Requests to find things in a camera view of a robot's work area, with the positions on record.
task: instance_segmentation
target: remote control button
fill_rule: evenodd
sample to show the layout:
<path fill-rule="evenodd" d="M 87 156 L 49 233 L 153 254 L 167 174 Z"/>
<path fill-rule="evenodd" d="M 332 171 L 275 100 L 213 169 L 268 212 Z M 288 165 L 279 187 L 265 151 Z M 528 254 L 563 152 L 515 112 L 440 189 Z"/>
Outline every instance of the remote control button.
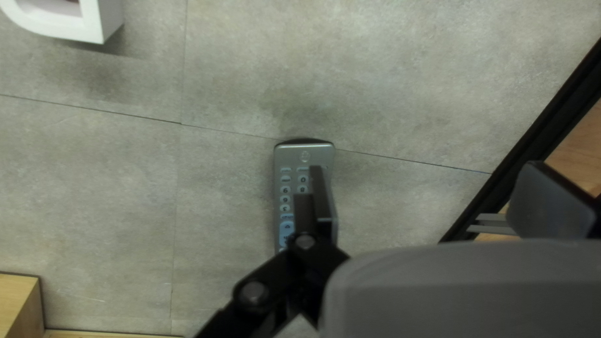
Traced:
<path fill-rule="evenodd" d="M 294 222 L 286 221 L 279 224 L 279 244 L 282 247 L 286 246 L 288 236 L 294 233 Z"/>
<path fill-rule="evenodd" d="M 294 222 L 293 221 L 284 221 L 279 224 L 279 231 L 289 231 L 292 233 L 294 231 Z"/>

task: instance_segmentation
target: metal bolt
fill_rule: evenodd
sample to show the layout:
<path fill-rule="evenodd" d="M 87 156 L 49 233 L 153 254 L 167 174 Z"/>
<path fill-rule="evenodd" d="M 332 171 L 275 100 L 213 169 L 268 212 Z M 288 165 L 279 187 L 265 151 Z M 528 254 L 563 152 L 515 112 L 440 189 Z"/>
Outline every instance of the metal bolt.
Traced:
<path fill-rule="evenodd" d="M 242 287 L 240 297 L 250 305 L 259 305 L 267 297 L 267 287 L 259 281 L 250 281 Z"/>
<path fill-rule="evenodd" d="M 309 250 L 313 245 L 315 245 L 315 239 L 309 235 L 300 235 L 296 239 L 295 244 L 299 248 Z"/>

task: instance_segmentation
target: floor tile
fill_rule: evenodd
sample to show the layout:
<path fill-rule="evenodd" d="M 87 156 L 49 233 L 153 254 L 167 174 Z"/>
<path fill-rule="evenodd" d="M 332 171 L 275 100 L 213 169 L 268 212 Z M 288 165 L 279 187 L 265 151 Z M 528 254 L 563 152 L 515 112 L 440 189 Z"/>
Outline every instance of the floor tile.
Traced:
<path fill-rule="evenodd" d="M 599 17 L 598 0 L 190 0 L 182 121 L 491 172 Z"/>
<path fill-rule="evenodd" d="M 276 143 L 183 127 L 171 312 L 177 334 L 197 330 L 198 318 L 226 305 L 234 284 L 272 255 Z M 340 247 L 351 255 L 435 244 L 489 177 L 345 151 L 334 170 Z"/>
<path fill-rule="evenodd" d="M 179 121 L 185 0 L 127 0 L 104 45 L 44 37 L 0 14 L 0 94 Z"/>
<path fill-rule="evenodd" d="M 0 270 L 41 277 L 48 327 L 169 332 L 180 126 L 4 96 L 0 118 Z"/>

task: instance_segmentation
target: silver remote control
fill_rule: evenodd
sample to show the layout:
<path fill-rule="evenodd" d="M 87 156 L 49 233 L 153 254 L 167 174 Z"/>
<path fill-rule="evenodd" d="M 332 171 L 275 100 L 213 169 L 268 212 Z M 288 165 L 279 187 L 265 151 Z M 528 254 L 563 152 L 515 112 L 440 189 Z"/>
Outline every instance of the silver remote control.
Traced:
<path fill-rule="evenodd" d="M 322 167 L 329 189 L 335 150 L 331 142 L 314 138 L 299 138 L 275 146 L 273 220 L 276 254 L 286 248 L 286 240 L 294 232 L 294 194 L 311 192 L 309 166 Z"/>

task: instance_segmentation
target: wooden board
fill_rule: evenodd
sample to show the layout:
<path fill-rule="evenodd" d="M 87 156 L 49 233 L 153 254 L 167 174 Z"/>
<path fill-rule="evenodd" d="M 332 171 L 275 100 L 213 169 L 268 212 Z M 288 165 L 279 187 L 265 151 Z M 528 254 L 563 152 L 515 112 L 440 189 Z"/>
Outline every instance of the wooden board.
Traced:
<path fill-rule="evenodd" d="M 149 336 L 147 334 L 46 330 L 44 338 L 173 338 L 173 336 Z"/>
<path fill-rule="evenodd" d="M 0 337 L 42 338 L 43 335 L 39 280 L 0 274 Z"/>
<path fill-rule="evenodd" d="M 601 100 L 545 161 L 592 196 L 601 194 Z M 504 214 L 507 206 L 500 211 Z M 476 241 L 510 241 L 517 236 L 481 233 Z"/>

